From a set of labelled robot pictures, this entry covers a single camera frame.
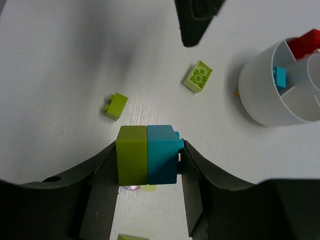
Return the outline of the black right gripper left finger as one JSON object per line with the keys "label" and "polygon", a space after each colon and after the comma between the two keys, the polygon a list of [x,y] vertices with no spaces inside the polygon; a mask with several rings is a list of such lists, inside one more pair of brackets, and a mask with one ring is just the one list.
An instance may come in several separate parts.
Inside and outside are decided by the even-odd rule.
{"label": "black right gripper left finger", "polygon": [[0,182],[3,240],[107,240],[118,196],[117,154],[110,144],[43,181]]}

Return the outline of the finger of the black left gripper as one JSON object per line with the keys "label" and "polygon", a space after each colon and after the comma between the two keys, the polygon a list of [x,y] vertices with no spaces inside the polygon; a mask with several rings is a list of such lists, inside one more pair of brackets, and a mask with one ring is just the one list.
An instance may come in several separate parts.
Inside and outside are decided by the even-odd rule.
{"label": "finger of the black left gripper", "polygon": [[225,0],[175,0],[174,3],[182,44],[191,48],[199,44]]}

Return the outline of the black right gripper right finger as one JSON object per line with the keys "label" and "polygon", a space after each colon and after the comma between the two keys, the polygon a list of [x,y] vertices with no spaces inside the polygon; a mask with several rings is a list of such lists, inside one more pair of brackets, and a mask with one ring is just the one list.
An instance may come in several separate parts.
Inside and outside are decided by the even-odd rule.
{"label": "black right gripper right finger", "polygon": [[189,142],[180,173],[188,235],[194,240],[317,240],[318,179],[253,184],[204,158]]}

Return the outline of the teal lego brick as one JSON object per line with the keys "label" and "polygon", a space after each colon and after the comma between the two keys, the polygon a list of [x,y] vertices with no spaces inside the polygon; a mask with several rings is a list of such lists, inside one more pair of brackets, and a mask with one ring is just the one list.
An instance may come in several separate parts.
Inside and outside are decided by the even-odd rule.
{"label": "teal lego brick", "polygon": [[274,67],[272,69],[275,86],[278,90],[284,90],[287,87],[286,69],[282,67]]}
{"label": "teal lego brick", "polygon": [[146,133],[148,184],[176,184],[179,152],[184,148],[180,133],[171,125],[148,125]]}

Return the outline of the red lego brick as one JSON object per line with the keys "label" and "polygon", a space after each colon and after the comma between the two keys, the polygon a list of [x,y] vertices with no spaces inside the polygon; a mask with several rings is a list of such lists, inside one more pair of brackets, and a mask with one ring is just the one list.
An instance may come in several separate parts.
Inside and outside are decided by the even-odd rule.
{"label": "red lego brick", "polygon": [[320,48],[320,31],[312,29],[300,37],[287,41],[294,58],[300,60]]}

